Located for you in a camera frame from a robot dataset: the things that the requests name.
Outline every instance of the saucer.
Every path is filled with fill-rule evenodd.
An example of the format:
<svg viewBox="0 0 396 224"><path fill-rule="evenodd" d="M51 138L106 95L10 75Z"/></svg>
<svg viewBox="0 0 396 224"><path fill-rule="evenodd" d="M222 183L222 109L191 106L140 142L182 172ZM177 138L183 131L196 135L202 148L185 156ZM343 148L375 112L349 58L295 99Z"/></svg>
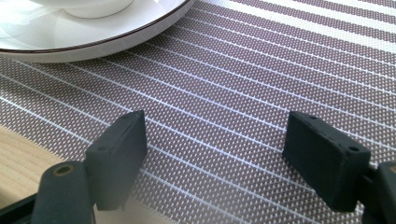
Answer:
<svg viewBox="0 0 396 224"><path fill-rule="evenodd" d="M134 0L116 14L82 19L27 0L0 1L0 57L67 63L107 56L158 35L194 2Z"/></svg>

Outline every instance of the gray woven placemat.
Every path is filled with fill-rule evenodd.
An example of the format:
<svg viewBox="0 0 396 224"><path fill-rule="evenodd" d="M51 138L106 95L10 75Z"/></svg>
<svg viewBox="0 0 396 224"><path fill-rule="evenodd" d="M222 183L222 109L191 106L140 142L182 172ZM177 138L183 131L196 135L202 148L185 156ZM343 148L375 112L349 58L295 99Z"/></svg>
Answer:
<svg viewBox="0 0 396 224"><path fill-rule="evenodd" d="M358 223L281 157L290 110L396 150L394 1L203 0L145 44L79 63L0 59L0 125L66 160L144 109L136 194L180 223Z"/></svg>

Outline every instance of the wooden table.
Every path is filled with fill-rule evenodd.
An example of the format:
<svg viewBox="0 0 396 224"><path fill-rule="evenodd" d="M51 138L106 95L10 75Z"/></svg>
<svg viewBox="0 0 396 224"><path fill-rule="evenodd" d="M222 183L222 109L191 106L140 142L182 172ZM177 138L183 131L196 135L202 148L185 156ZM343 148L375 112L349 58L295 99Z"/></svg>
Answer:
<svg viewBox="0 0 396 224"><path fill-rule="evenodd" d="M61 161L43 147L0 126L0 209L36 193L42 173ZM139 203L134 203L138 217L130 218L121 211L95 214L99 224L172 223Z"/></svg>

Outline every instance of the cup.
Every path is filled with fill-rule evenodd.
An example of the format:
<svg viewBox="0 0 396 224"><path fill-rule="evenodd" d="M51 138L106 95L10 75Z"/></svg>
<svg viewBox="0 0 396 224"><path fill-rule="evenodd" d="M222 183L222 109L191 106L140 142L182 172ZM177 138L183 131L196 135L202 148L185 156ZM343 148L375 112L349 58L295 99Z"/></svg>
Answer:
<svg viewBox="0 0 396 224"><path fill-rule="evenodd" d="M30 0L46 7L62 8L81 18L100 18L117 13L134 0Z"/></svg>

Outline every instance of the plate rim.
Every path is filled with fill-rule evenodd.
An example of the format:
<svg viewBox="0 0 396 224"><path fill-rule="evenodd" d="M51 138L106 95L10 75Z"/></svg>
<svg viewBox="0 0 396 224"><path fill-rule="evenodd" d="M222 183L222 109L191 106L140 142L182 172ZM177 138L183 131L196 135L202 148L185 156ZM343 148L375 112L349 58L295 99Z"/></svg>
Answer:
<svg viewBox="0 0 396 224"><path fill-rule="evenodd" d="M96 46L96 45L102 45L105 44L107 42L111 42L117 39L121 39L124 38L125 36L128 35L133 35L135 33L138 33L142 30L145 30L147 28L149 28L150 26L165 20L167 17L171 16L172 14L174 14L175 12L179 11L181 8L183 8L186 4L188 4L190 1L194 1L194 0L184 0L180 5L178 5L177 7L173 8L172 10L170 10L169 12L167 12L166 14L164 14L163 16L161 16L160 18L151 21L143 26L140 26L132 31L126 32L124 34L120 34L120 35L115 35L112 36L110 38L106 38L103 40L98 40L98 41L94 41L88 44L82 44L82 45L75 45L75 46L71 46L71 47L65 47L65 48L58 48L58 49L0 49L0 53L19 53L19 54L39 54L39 53L54 53L54 52L64 52L64 51L69 51L69 50L75 50L75 49L85 49L85 48L89 48L92 46Z"/></svg>

